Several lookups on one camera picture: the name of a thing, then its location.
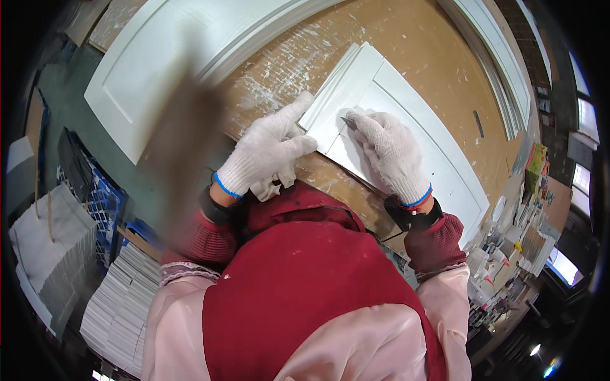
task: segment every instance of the red knit sleeve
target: red knit sleeve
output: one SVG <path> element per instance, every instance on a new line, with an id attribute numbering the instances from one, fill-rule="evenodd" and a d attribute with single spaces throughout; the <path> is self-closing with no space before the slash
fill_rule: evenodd
<path id="1" fill-rule="evenodd" d="M 407 233 L 404 248 L 411 258 L 409 267 L 415 270 L 419 281 L 466 262 L 466 254 L 458 245 L 463 229 L 456 216 L 443 213 L 443 218 L 430 229 Z"/>
<path id="2" fill-rule="evenodd" d="M 237 240 L 230 224 L 215 225 L 199 209 L 184 224 L 173 245 L 161 257 L 161 285 L 185 275 L 216 281 L 233 259 Z"/>

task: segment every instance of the white cabinet door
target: white cabinet door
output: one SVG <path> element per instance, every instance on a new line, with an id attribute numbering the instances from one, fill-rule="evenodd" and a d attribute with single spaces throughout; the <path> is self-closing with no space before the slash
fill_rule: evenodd
<path id="1" fill-rule="evenodd" d="M 137 118 L 160 74 L 196 28 L 195 70 L 215 82 L 283 31 L 341 0 L 148 0 L 125 26 L 95 71 L 85 99 L 135 164 L 145 139 Z"/>
<path id="2" fill-rule="evenodd" d="M 339 117 L 352 107 L 366 113 L 391 113 L 417 139 L 423 152 L 423 170 L 443 211 L 456 215 L 463 223 L 460 247 L 476 235 L 489 202 L 474 170 L 432 109 L 381 54 L 363 46 L 336 84 L 333 95 L 326 94 L 324 99 L 324 105 L 312 106 L 314 116 L 303 117 L 309 121 L 307 134 L 318 140 L 320 152 L 375 188 L 390 193 L 371 169 L 353 131 Z"/>

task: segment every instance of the glove blue cuff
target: glove blue cuff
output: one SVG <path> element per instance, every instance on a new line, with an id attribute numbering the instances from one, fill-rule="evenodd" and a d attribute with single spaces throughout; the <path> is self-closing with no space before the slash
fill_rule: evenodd
<path id="1" fill-rule="evenodd" d="M 416 205 L 421 204 L 425 199 L 428 198 L 428 196 L 430 196 L 430 193 L 432 192 L 432 183 L 430 183 L 430 186 L 428 187 L 428 190 L 426 191 L 426 193 L 422 196 L 422 198 L 420 198 L 419 200 L 413 202 L 412 204 L 405 204 L 404 202 L 400 202 L 400 205 L 402 205 L 403 207 L 407 207 L 407 208 L 411 208 L 414 207 Z"/>
<path id="2" fill-rule="evenodd" d="M 231 191 L 229 191 L 222 183 L 222 181 L 220 181 L 220 179 L 218 178 L 218 172 L 214 172 L 214 179 L 216 180 L 216 182 L 218 183 L 218 185 L 220 186 L 220 189 L 222 189 L 226 194 L 236 197 L 236 198 L 242 198 L 243 196 L 240 196 L 237 193 L 233 193 Z"/>

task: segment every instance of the white work glove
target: white work glove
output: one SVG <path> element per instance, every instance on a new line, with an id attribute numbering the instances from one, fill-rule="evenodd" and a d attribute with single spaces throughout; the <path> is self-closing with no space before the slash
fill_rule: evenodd
<path id="1" fill-rule="evenodd" d="M 295 136 L 296 121 L 314 102 L 304 91 L 273 115 L 258 119 L 235 146 L 224 165 L 214 174 L 220 187 L 242 197 L 250 186 L 271 177 L 292 160 L 314 152 L 318 143 L 310 136 Z M 286 136 L 292 137 L 282 141 Z"/>
<path id="2" fill-rule="evenodd" d="M 373 169 L 407 207 L 415 207 L 432 192 L 422 170 L 422 150 L 411 130 L 386 112 L 346 117 L 356 123 L 356 139 L 363 145 Z"/>

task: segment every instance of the wooden workbench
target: wooden workbench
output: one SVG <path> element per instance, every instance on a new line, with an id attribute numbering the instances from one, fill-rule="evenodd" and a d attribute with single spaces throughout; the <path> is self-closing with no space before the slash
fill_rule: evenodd
<path id="1" fill-rule="evenodd" d="M 315 94 L 348 47 L 364 41 L 437 113 L 494 205 L 519 151 L 522 133 L 506 141 L 483 70 L 435 0 L 346 1 L 289 29 L 223 82 L 231 100 L 226 133 L 238 140 L 254 120 L 291 103 L 300 92 Z M 481 120 L 484 138 L 473 110 Z M 321 154 L 297 160 L 296 175 L 348 204 L 378 237 L 399 231 L 379 196 Z M 401 241 L 398 237 L 386 244 L 403 252 Z"/>

